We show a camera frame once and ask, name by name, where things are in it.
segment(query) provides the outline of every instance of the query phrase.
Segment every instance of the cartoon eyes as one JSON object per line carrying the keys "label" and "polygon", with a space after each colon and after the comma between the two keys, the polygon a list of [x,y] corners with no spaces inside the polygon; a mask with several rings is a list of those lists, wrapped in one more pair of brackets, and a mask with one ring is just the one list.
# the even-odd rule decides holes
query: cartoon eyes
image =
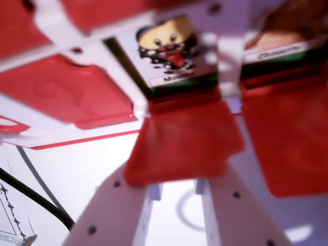
{"label": "cartoon eyes", "polygon": [[[175,33],[172,33],[172,34],[171,34],[171,36],[170,36],[170,41],[171,41],[171,42],[176,41],[176,34],[175,34]],[[157,46],[162,46],[162,42],[161,42],[161,40],[159,40],[158,38],[155,39],[154,43],[155,43],[155,45],[157,45]]]}
{"label": "cartoon eyes", "polygon": [[176,34],[172,33],[170,37],[171,42],[174,42],[176,40]]}
{"label": "cartoon eyes", "polygon": [[155,39],[155,45],[161,46],[162,42],[158,38],[156,38]]}

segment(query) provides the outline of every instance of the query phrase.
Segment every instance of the cartoon face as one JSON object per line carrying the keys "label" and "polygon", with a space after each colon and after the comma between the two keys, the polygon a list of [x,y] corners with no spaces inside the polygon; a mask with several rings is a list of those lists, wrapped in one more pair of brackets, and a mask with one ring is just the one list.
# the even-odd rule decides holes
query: cartoon face
{"label": "cartoon face", "polygon": [[178,16],[155,27],[141,28],[136,38],[140,57],[148,57],[152,64],[162,65],[166,73],[193,67],[190,59],[196,55],[197,39],[188,17]]}

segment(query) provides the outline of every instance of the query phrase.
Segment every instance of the wire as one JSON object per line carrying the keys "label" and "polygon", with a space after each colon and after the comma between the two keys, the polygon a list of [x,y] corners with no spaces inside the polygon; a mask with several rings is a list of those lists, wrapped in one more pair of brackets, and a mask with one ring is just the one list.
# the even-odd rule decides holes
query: wire
{"label": "wire", "polygon": [[48,200],[37,194],[34,190],[32,190],[31,188],[20,182],[18,179],[11,176],[2,168],[0,168],[0,179],[6,182],[7,184],[9,184],[10,186],[12,186],[13,188],[17,189],[27,197],[31,198],[41,207],[48,210],[57,219],[59,219],[67,227],[69,231],[71,230],[71,228],[74,225],[74,221],[71,219],[71,217],[68,216],[68,214],[57,208],[51,202],[49,202]]}
{"label": "wire", "polygon": [[185,216],[184,212],[183,212],[183,208],[184,206],[186,205],[186,202],[193,196],[195,195],[195,190],[194,189],[191,189],[189,191],[187,191],[186,193],[184,193],[180,198],[179,198],[179,201],[178,201],[178,204],[176,205],[176,212],[177,212],[177,215],[178,215],[178,218],[181,220],[182,223],[184,223],[186,226],[188,226],[189,228],[191,229],[194,229],[196,231],[199,231],[199,232],[204,232],[205,231],[205,228],[200,226],[200,225],[197,225],[197,224],[194,224],[192,222],[190,222],[187,217]]}
{"label": "wire", "polygon": [[56,199],[56,197],[52,194],[50,189],[47,187],[46,183],[42,180],[42,178],[38,174],[37,170],[33,166],[32,162],[30,161],[29,157],[27,156],[26,152],[24,151],[23,147],[21,147],[21,146],[16,146],[16,147],[17,147],[18,152],[20,153],[21,157],[25,161],[27,167],[30,169],[30,171],[32,172],[33,176],[35,177],[36,181],[40,184],[42,189],[46,192],[46,194],[49,196],[49,198],[52,200],[52,202],[57,206],[57,208],[59,208],[60,210],[62,210],[69,216],[69,214],[63,208],[63,206],[60,204],[60,202]]}

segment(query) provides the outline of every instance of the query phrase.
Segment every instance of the green strip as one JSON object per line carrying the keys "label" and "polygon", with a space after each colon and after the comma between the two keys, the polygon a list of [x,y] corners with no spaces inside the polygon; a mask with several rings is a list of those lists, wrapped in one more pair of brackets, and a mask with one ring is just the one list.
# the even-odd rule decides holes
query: green strip
{"label": "green strip", "polygon": [[326,47],[327,45],[319,49],[308,50],[272,60],[246,64],[242,67],[240,78],[244,80],[265,74],[295,69],[306,65],[323,63],[328,57]]}
{"label": "green strip", "polygon": [[158,98],[213,86],[217,84],[217,81],[217,73],[210,73],[163,86],[152,87],[151,90],[154,97]]}

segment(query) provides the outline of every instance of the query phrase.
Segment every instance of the white surface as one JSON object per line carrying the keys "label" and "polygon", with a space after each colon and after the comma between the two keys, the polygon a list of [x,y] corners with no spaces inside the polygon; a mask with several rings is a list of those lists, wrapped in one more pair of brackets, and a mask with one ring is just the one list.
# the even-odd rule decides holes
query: white surface
{"label": "white surface", "polygon": [[219,14],[221,21],[226,23],[220,28],[218,40],[219,87],[223,97],[240,95],[239,79],[244,56],[244,35],[249,27],[249,3],[248,0],[226,1]]}
{"label": "white surface", "polygon": [[[34,179],[32,173],[24,163],[16,146],[4,143],[0,147],[0,157],[1,160],[5,159],[6,161],[8,161],[13,175],[18,180],[25,183],[27,186],[29,186],[30,188],[32,188],[33,190],[35,190],[40,195],[42,195],[43,197],[45,197],[50,201],[47,194],[43,191],[41,186]],[[33,246],[60,245],[61,242],[64,240],[64,238],[68,235],[68,230],[66,229],[66,227],[57,218],[55,218],[48,211],[40,207],[34,201],[22,195],[20,192],[16,190],[14,191],[16,196],[15,200],[19,200],[22,203],[21,204],[22,207],[17,205],[17,209],[19,209],[19,211],[17,211],[17,215],[19,215],[19,217],[22,218],[22,223],[27,224],[28,221],[24,220],[23,217],[23,215],[27,213],[31,225],[33,227],[33,230],[35,234],[38,235],[37,241],[33,244]],[[4,244],[2,241],[0,241],[0,245],[7,246],[7,244]]]}
{"label": "white surface", "polygon": [[[97,189],[73,227],[64,246],[144,246],[153,201],[148,187],[130,187],[124,180],[124,165]],[[95,233],[87,233],[90,226]]]}
{"label": "white surface", "polygon": [[202,204],[209,246],[292,246],[231,166],[205,182]]}
{"label": "white surface", "polygon": [[[246,150],[231,158],[232,166],[273,219],[286,231],[295,246],[326,246],[328,196],[287,199],[272,197],[263,182],[241,117],[237,117],[237,120],[244,133]],[[137,134],[133,134],[48,150],[25,150],[50,190],[73,219],[76,219],[94,194],[96,187],[128,158],[136,137]],[[36,181],[18,156],[18,152],[9,151],[15,147],[7,144],[4,147],[8,149],[10,159],[15,164],[13,172],[17,177],[40,191]],[[188,227],[177,216],[178,202],[193,186],[192,181],[171,182],[164,185],[162,201],[154,202],[146,246],[206,245],[205,233]],[[200,228],[203,227],[200,196],[193,195],[187,199],[182,210],[189,222]],[[65,227],[56,219],[52,219],[47,212],[42,213],[42,209],[36,207],[34,211],[33,223],[39,226],[39,230],[45,224],[50,224],[53,230],[49,232],[45,230],[44,237],[50,240],[54,237],[53,232],[56,232],[57,244],[53,245],[58,246],[58,242],[67,234]]]}
{"label": "white surface", "polygon": [[58,0],[33,0],[35,4],[34,22],[38,29],[60,49],[84,41],[82,33],[66,16],[64,7]]}

